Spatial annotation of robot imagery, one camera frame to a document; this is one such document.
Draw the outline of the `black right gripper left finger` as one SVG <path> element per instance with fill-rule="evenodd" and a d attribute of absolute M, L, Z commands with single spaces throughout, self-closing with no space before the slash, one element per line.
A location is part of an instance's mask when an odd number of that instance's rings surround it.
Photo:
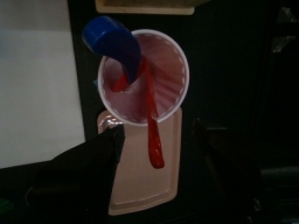
<path fill-rule="evenodd" d="M 125 141 L 125 127 L 118 125 L 47 162 L 26 196 L 24 224 L 109 223 Z"/>

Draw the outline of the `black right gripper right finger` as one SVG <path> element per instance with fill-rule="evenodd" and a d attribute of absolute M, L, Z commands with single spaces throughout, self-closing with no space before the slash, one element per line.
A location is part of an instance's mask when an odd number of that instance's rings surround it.
<path fill-rule="evenodd" d="M 194 120 L 193 133 L 215 186 L 226 201 L 226 215 L 234 224 L 262 224 L 262 178 L 254 165 L 249 141 L 201 118 Z"/>

